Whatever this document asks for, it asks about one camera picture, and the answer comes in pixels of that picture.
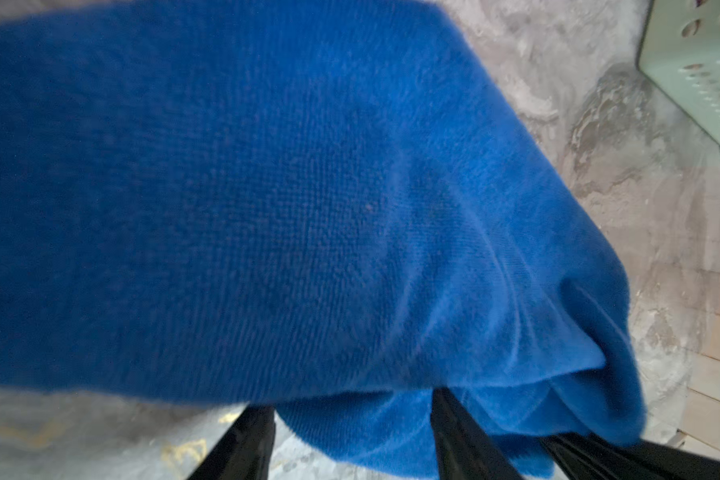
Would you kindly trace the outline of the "mint green plastic basket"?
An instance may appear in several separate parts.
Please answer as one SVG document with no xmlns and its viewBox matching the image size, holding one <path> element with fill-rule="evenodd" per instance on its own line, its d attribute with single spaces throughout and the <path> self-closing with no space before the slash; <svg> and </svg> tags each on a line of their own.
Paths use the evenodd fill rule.
<svg viewBox="0 0 720 480">
<path fill-rule="evenodd" d="M 720 0 L 653 1 L 637 66 L 720 146 Z"/>
</svg>

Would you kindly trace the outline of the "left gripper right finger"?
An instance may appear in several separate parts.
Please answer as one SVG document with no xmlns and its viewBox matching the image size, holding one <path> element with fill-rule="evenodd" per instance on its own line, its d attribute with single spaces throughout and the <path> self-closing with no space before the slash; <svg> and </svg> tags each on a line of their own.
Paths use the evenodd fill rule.
<svg viewBox="0 0 720 480">
<path fill-rule="evenodd" d="M 433 391 L 430 424 L 441 480 L 522 479 L 447 388 Z"/>
</svg>

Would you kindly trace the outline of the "blue towel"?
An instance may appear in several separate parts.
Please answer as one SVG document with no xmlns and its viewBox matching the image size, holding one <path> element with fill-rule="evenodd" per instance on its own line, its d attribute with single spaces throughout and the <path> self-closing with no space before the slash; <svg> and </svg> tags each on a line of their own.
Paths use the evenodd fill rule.
<svg viewBox="0 0 720 480">
<path fill-rule="evenodd" d="M 448 16 L 133 1 L 0 25 L 0 386 L 275 407 L 437 473 L 446 387 L 522 473 L 636 442 L 624 268 Z"/>
</svg>

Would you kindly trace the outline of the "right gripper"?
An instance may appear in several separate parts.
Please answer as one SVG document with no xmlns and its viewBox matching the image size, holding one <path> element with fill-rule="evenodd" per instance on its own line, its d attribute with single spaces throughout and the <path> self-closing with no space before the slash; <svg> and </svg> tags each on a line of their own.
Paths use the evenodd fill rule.
<svg viewBox="0 0 720 480">
<path fill-rule="evenodd" d="M 597 436 L 564 434 L 541 444 L 569 479 L 720 480 L 720 461 L 641 441 L 619 448 Z"/>
</svg>

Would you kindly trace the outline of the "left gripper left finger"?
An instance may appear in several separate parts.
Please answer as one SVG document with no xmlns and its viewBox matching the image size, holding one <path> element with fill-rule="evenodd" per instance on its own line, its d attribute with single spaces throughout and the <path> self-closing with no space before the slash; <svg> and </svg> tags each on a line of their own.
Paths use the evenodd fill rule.
<svg viewBox="0 0 720 480">
<path fill-rule="evenodd" d="M 247 407 L 188 480 L 267 480 L 275 436 L 274 408 Z"/>
</svg>

